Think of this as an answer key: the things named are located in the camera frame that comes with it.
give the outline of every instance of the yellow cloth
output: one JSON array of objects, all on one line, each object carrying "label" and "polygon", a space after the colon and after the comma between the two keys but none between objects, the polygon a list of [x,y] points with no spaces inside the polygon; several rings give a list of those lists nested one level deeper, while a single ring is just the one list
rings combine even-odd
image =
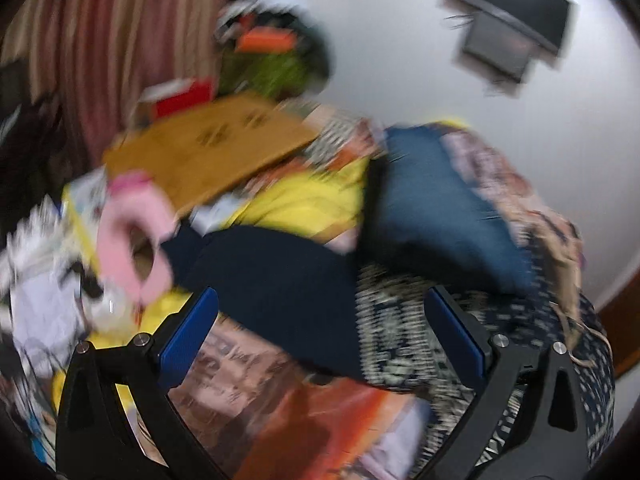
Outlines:
[{"label": "yellow cloth", "polygon": [[[162,298],[145,309],[142,314],[142,320],[140,322],[140,329],[138,332],[147,332],[149,334],[155,332],[169,314],[175,314],[182,308],[189,297],[190,294],[185,294],[183,292],[168,292],[165,294]],[[88,337],[88,339],[97,349],[100,349],[124,346],[133,336],[134,334],[131,334],[130,336],[119,338],[93,333]],[[62,397],[62,387],[64,384],[64,372],[56,373],[53,378],[52,385],[53,403],[56,411],[60,408],[60,398]],[[126,411],[133,405],[133,397],[131,397],[129,388],[126,386],[118,384],[116,387],[118,389],[118,394],[120,395],[122,406]]]},{"label": "yellow cloth", "polygon": [[368,162],[361,158],[336,172],[301,171],[286,176],[258,193],[223,227],[257,225],[326,242],[318,237],[335,236],[359,224]]},{"label": "yellow cloth", "polygon": [[92,239],[92,236],[82,221],[82,216],[76,210],[76,204],[71,197],[68,185],[62,190],[62,203],[65,216],[71,225],[71,230],[79,241],[82,259],[90,263],[96,274],[100,273],[100,262],[95,253],[95,239]]},{"label": "yellow cloth", "polygon": [[471,128],[471,126],[466,124],[462,119],[441,119],[438,122],[446,124],[447,126],[453,126],[454,128],[462,128],[463,130],[468,130]]}]

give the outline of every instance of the clutter pile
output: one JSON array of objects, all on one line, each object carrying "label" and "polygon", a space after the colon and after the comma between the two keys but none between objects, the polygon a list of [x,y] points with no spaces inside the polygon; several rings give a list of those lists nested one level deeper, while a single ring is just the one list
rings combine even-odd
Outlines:
[{"label": "clutter pile", "polygon": [[304,0],[232,0],[215,37],[222,48],[221,95],[252,90],[291,98],[329,79],[326,40]]},{"label": "clutter pile", "polygon": [[[260,43],[242,27],[230,27],[239,44]],[[435,283],[491,333],[567,342],[599,455],[612,363],[580,295],[577,231],[476,134],[450,123],[384,132],[252,93],[178,108],[116,143],[60,209],[45,200],[0,256],[2,398],[37,457],[54,467],[76,343],[153,333],[212,286],[221,313],[169,398],[228,476],[411,477],[473,398],[424,317]],[[482,462],[502,449],[522,396]]]}]

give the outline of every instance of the striped curtain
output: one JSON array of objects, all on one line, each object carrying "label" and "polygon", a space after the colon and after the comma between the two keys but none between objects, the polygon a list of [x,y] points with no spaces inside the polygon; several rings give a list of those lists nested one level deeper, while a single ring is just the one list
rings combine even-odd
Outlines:
[{"label": "striped curtain", "polygon": [[26,0],[7,29],[2,64],[25,58],[35,99],[57,91],[66,124],[94,165],[126,127],[143,88],[216,76],[212,40],[225,0]]}]

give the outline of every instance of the patterned fabric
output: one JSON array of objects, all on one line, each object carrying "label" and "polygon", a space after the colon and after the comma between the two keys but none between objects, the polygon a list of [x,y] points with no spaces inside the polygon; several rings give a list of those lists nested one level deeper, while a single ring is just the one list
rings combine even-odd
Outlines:
[{"label": "patterned fabric", "polygon": [[340,171],[348,164],[376,154],[383,143],[384,132],[372,121],[338,108],[305,99],[290,99],[279,110],[296,115],[316,132],[318,138],[301,153],[263,171],[238,190],[249,197],[272,186],[287,175],[314,169]]},{"label": "patterned fabric", "polygon": [[[491,202],[507,222],[514,241],[524,246],[530,233],[543,243],[548,278],[569,319],[580,321],[582,240],[571,222],[549,208],[505,156],[468,130],[437,123],[453,167],[479,196]],[[579,333],[565,334],[573,349]]]},{"label": "patterned fabric", "polygon": [[0,61],[27,58],[34,98],[57,89],[94,164],[126,126],[142,89],[215,76],[212,40],[225,0],[26,0]]},{"label": "patterned fabric", "polygon": [[[564,340],[562,327],[549,301],[555,300],[543,271],[543,248],[530,241],[529,250],[537,273],[537,291],[526,300],[505,303],[483,292],[454,294],[466,311],[485,326],[489,334],[504,333],[518,344],[546,348]],[[358,328],[362,369],[367,381],[395,390],[422,385],[421,397],[431,403],[434,421],[424,434],[422,452],[414,475],[435,455],[455,428],[473,399],[450,368],[424,315],[420,315],[424,293],[433,283],[411,275],[393,275],[376,264],[365,266],[358,280]],[[584,322],[596,330],[602,327],[586,298],[580,302]],[[574,365],[586,412],[589,457],[593,462],[612,437],[614,380],[606,345],[586,333],[574,353],[592,359],[593,368]],[[480,459],[485,462],[500,452],[520,408],[523,390],[511,396],[494,436]]]}]

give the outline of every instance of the black and white patterned cloth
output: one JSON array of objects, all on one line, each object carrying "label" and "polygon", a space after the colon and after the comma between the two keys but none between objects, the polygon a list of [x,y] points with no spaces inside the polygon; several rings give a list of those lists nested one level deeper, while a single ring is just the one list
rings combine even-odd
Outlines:
[{"label": "black and white patterned cloth", "polygon": [[[555,297],[543,273],[542,248],[532,239],[529,250],[536,273],[536,290],[529,298],[499,301],[473,291],[454,294],[454,298],[490,334],[503,333],[518,344],[546,348],[555,341],[564,341],[564,335],[558,316],[549,305]],[[358,277],[358,336],[364,377],[377,386],[417,392],[428,399],[434,413],[412,477],[440,449],[474,396],[458,380],[424,317],[424,294],[433,285],[417,276],[393,274],[377,264],[363,266]],[[593,306],[584,297],[580,310],[585,325],[603,330]],[[593,463],[612,438],[613,366],[606,345],[590,333],[582,335],[574,355],[594,363],[591,368],[574,365],[586,412],[589,459]],[[479,463],[500,453],[522,397],[522,389],[511,395]]]}]

